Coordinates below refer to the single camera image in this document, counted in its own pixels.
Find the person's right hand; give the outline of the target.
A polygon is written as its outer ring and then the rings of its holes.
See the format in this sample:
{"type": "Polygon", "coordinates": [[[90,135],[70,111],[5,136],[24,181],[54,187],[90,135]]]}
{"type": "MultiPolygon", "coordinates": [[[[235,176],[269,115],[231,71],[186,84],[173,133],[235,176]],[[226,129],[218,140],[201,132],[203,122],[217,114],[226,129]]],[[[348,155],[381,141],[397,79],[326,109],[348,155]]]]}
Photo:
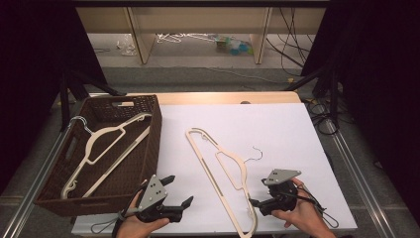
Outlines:
{"type": "Polygon", "coordinates": [[[293,225],[312,238],[337,238],[309,201],[298,199],[292,211],[274,210],[271,215],[284,220],[285,228],[293,225]]]}

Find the clear plastic bag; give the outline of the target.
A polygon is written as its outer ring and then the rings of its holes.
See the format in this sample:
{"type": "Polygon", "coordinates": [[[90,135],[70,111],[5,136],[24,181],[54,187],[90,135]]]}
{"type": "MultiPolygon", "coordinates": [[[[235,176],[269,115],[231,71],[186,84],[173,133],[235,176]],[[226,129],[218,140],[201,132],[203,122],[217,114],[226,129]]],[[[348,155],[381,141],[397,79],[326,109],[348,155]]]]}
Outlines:
{"type": "Polygon", "coordinates": [[[116,43],[116,48],[122,56],[133,57],[137,54],[136,47],[130,34],[124,34],[116,43]]]}

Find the aluminium frame rail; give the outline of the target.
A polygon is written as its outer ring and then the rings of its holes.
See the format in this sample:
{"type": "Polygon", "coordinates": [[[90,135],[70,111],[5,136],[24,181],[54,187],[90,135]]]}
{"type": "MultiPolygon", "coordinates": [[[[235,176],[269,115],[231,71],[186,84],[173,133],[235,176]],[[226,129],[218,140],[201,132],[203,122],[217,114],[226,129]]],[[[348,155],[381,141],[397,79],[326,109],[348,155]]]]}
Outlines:
{"type": "Polygon", "coordinates": [[[0,238],[79,238],[71,233],[71,218],[34,205],[61,139],[60,108],[54,103],[48,110],[29,154],[0,194],[0,238]]]}
{"type": "Polygon", "coordinates": [[[354,184],[379,236],[381,238],[396,238],[389,223],[389,219],[381,208],[378,199],[373,194],[366,177],[363,175],[362,170],[344,139],[344,136],[340,132],[340,129],[330,119],[327,120],[326,125],[329,132],[332,134],[336,147],[338,148],[346,168],[354,181],[354,184]]]}

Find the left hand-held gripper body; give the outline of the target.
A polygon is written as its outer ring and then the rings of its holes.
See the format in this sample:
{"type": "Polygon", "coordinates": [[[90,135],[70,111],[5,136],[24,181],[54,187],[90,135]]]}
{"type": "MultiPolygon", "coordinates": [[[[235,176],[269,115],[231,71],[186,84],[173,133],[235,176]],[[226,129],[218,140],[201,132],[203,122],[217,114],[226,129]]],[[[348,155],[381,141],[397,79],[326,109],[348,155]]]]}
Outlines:
{"type": "Polygon", "coordinates": [[[153,175],[149,181],[142,186],[142,193],[136,202],[135,214],[142,222],[153,222],[158,219],[168,218],[170,222],[179,222],[182,218],[183,208],[181,206],[165,206],[167,198],[165,186],[160,183],[161,178],[153,175]]]}

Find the white paper sheet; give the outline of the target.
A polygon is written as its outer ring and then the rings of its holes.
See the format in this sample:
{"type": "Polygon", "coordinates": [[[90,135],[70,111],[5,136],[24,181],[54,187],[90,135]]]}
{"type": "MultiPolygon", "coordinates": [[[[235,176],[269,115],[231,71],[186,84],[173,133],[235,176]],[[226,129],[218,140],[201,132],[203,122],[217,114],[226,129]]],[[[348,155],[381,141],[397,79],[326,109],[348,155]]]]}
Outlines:
{"type": "MultiPolygon", "coordinates": [[[[166,188],[168,205],[178,205],[193,196],[180,222],[170,223],[156,231],[156,236],[236,235],[222,202],[205,174],[185,132],[190,128],[205,130],[220,146],[239,156],[247,166],[247,185],[251,198],[266,200],[262,183],[274,169],[301,171],[300,180],[326,209],[327,217],[338,231],[357,227],[338,182],[326,158],[308,112],[300,103],[164,105],[161,107],[162,128],[157,174],[175,176],[166,188]]],[[[192,135],[216,182],[220,185],[244,231],[249,231],[246,199],[235,190],[215,158],[216,148],[200,135],[192,135]]],[[[236,163],[220,156],[236,184],[240,169],[236,163]]],[[[258,216],[255,232],[281,234],[294,232],[294,227],[270,215],[258,216]]]]}

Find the cream plastic clothes hanger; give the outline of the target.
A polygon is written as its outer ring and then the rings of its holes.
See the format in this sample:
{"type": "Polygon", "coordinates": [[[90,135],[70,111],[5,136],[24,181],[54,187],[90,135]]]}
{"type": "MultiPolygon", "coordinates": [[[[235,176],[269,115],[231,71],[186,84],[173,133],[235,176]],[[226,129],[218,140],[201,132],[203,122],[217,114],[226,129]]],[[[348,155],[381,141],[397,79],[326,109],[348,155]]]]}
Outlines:
{"type": "MultiPolygon", "coordinates": [[[[81,116],[76,116],[76,119],[80,119],[83,122],[83,128],[86,132],[90,134],[89,139],[87,140],[85,144],[84,149],[84,157],[81,159],[80,163],[76,167],[75,171],[72,173],[68,181],[63,186],[61,192],[60,192],[60,198],[61,199],[68,199],[68,195],[71,191],[76,189],[77,186],[77,179],[79,174],[81,173],[82,169],[86,166],[93,166],[97,164],[115,145],[117,142],[119,142],[127,133],[125,128],[135,122],[141,122],[144,121],[147,117],[151,117],[152,114],[149,112],[141,112],[132,118],[128,119],[127,121],[121,123],[120,125],[113,126],[113,127],[105,127],[102,129],[99,129],[95,132],[91,131],[87,127],[87,121],[82,118],[81,116]],[[93,146],[95,142],[100,139],[102,136],[109,134],[111,132],[118,131],[120,135],[94,160],[90,160],[90,154],[92,152],[93,146]]],[[[125,151],[113,162],[113,164],[110,166],[110,168],[94,183],[94,185],[83,194],[83,197],[90,196],[104,181],[105,179],[110,176],[116,168],[136,149],[137,146],[139,146],[146,137],[150,134],[151,127],[148,126],[135,140],[134,142],[129,145],[125,151]]]]}
{"type": "Polygon", "coordinates": [[[245,162],[239,156],[235,155],[232,152],[227,151],[222,146],[220,146],[203,129],[200,129],[200,128],[187,129],[186,132],[185,132],[185,136],[186,136],[190,146],[192,147],[199,163],[201,164],[205,174],[209,178],[214,190],[216,191],[216,194],[219,197],[219,200],[222,202],[225,211],[227,212],[233,226],[235,227],[235,229],[237,231],[237,234],[239,235],[240,238],[252,238],[254,236],[255,232],[257,231],[259,220],[258,220],[257,213],[256,213],[255,209],[253,208],[253,206],[251,205],[251,202],[250,202],[251,196],[250,196],[250,193],[249,193],[249,190],[248,190],[248,185],[247,185],[248,171],[247,171],[247,166],[245,165],[245,162]],[[219,165],[222,167],[225,175],[228,177],[231,185],[234,187],[235,190],[241,190],[243,192],[243,194],[245,196],[245,199],[246,199],[247,206],[248,206],[249,216],[252,218],[252,225],[251,225],[251,228],[250,228],[249,231],[245,232],[242,229],[241,224],[240,224],[239,220],[237,219],[237,217],[234,213],[234,210],[230,206],[225,194],[222,192],[222,189],[220,188],[220,185],[216,182],[216,179],[213,176],[213,173],[211,172],[208,164],[206,163],[204,156],[200,152],[197,144],[195,143],[195,141],[192,137],[193,134],[200,135],[204,140],[209,141],[216,148],[217,152],[215,153],[215,158],[218,161],[219,165]],[[239,167],[239,169],[240,169],[240,183],[239,184],[236,184],[234,182],[233,177],[228,172],[227,167],[224,165],[224,163],[220,159],[221,155],[226,156],[227,158],[230,158],[239,167]]]}

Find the pile of coloured plastic packaging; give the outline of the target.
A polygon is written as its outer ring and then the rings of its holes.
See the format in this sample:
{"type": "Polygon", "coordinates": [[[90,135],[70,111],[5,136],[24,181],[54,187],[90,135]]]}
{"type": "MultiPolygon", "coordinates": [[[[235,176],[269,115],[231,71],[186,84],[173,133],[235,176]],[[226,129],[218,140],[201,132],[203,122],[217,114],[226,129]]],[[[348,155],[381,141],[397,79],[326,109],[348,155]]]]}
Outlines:
{"type": "Polygon", "coordinates": [[[253,48],[248,42],[237,40],[231,37],[218,36],[215,38],[216,49],[219,52],[225,52],[232,56],[240,54],[252,55],[254,53],[253,48]]]}

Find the brown woven basket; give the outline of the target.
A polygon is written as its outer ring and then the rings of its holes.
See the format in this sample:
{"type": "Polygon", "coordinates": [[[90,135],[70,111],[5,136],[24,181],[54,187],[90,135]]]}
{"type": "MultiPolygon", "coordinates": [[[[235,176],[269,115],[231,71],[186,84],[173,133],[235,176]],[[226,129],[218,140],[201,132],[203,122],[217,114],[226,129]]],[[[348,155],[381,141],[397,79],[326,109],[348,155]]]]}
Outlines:
{"type": "MultiPolygon", "coordinates": [[[[77,114],[70,119],[64,139],[54,155],[55,163],[35,204],[59,216],[112,213],[122,209],[142,181],[157,171],[161,123],[158,98],[154,95],[85,99],[77,114]],[[68,199],[61,199],[60,192],[84,157],[85,144],[90,137],[76,116],[84,118],[87,127],[95,132],[120,125],[141,112],[149,112],[152,116],[127,126],[126,135],[97,164],[86,165],[78,176],[76,189],[69,193],[68,199]],[[83,197],[148,126],[151,131],[146,139],[90,196],[83,197]]],[[[116,131],[98,139],[89,159],[96,159],[119,135],[116,131]]]]}

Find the black curtain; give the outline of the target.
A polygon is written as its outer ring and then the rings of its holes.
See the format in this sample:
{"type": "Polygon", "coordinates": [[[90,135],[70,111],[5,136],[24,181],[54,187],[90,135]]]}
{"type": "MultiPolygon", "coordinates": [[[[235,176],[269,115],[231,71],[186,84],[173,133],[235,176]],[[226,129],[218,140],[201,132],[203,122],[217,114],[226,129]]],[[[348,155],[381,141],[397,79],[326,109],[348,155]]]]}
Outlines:
{"type": "Polygon", "coordinates": [[[0,193],[77,72],[106,82],[72,0],[0,0],[0,193]]]}
{"type": "Polygon", "coordinates": [[[329,0],[302,73],[335,47],[351,114],[420,225],[420,0],[329,0]]]}

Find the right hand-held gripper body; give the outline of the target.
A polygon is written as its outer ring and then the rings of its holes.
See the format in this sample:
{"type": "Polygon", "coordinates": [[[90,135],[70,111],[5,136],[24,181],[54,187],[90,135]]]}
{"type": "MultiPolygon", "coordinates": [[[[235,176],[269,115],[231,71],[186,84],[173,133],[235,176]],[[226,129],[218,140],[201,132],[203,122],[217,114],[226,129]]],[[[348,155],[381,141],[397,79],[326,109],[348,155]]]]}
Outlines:
{"type": "Polygon", "coordinates": [[[260,212],[263,216],[270,215],[274,210],[291,211],[297,202],[297,188],[292,179],[299,176],[301,171],[274,169],[267,177],[268,194],[270,199],[262,201],[260,212]]]}

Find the person's left hand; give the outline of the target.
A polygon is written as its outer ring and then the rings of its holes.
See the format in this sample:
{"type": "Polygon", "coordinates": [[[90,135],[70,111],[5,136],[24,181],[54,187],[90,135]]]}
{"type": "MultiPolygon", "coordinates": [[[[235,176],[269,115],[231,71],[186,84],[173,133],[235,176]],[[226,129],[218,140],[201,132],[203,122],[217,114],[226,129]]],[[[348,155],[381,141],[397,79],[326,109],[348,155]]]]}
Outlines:
{"type": "Polygon", "coordinates": [[[161,229],[168,223],[168,218],[145,223],[135,215],[127,216],[120,225],[116,225],[117,230],[113,231],[113,235],[114,238],[148,238],[152,232],[161,229]]]}

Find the beige wooden shelf unit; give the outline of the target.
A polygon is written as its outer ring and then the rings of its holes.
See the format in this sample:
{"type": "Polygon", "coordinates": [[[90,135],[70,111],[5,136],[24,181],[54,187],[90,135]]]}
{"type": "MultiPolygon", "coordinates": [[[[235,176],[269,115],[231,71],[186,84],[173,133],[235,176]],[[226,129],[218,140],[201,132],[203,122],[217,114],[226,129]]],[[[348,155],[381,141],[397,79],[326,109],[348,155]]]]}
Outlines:
{"type": "Polygon", "coordinates": [[[141,64],[148,62],[157,33],[248,34],[254,61],[263,62],[269,34],[315,35],[326,9],[298,7],[78,7],[84,30],[130,34],[141,64]]]}

